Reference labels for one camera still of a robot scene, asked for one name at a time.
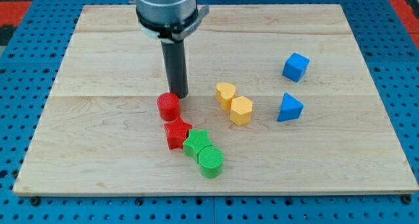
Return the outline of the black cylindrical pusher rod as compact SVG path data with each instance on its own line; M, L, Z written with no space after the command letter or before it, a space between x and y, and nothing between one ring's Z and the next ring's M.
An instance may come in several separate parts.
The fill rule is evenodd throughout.
M178 98L185 98L189 93L184 42L161 42L168 87Z

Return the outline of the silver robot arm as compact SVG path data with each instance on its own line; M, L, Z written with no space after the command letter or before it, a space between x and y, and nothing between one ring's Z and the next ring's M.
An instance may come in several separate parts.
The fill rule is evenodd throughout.
M184 40L194 33L210 12L197 0L129 0L136 5L141 29L161 43L168 88L179 98L189 93Z

